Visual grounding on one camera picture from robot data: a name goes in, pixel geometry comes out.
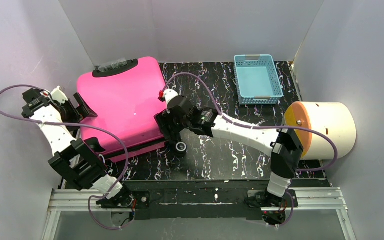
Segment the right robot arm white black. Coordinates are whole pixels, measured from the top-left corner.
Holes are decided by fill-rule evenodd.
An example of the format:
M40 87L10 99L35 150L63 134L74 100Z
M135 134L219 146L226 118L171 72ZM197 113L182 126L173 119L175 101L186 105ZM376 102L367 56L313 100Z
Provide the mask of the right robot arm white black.
M211 107L199 109L186 97L177 94L158 99L165 103L166 109L154 118L170 144L180 144L181 132L188 130L198 136L226 139L252 147L271 158L266 196L280 199L285 195L304 151L294 129L287 126L259 128L229 118Z

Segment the pink hard-shell suitcase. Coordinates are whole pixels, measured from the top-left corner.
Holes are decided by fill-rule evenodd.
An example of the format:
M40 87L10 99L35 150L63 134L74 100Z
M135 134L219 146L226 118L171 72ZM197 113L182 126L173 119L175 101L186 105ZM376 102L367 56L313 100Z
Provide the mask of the pink hard-shell suitcase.
M165 147L169 142L155 119L166 109L158 99L165 84L151 56L81 75L77 93L97 114L82 120L93 128L82 127L81 138L113 163Z

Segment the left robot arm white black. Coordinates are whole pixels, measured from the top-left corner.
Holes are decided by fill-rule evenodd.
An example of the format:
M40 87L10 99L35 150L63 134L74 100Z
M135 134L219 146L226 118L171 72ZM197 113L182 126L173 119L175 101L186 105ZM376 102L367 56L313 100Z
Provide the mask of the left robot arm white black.
M115 208L125 205L131 193L107 173L107 166L98 156L104 152L98 139L76 139L71 134L85 118L97 117L83 98L75 93L79 106L74 107L59 86L51 92L31 88L22 97L26 104L21 115L36 121L50 144L50 166L76 190L97 190L105 195L98 204Z

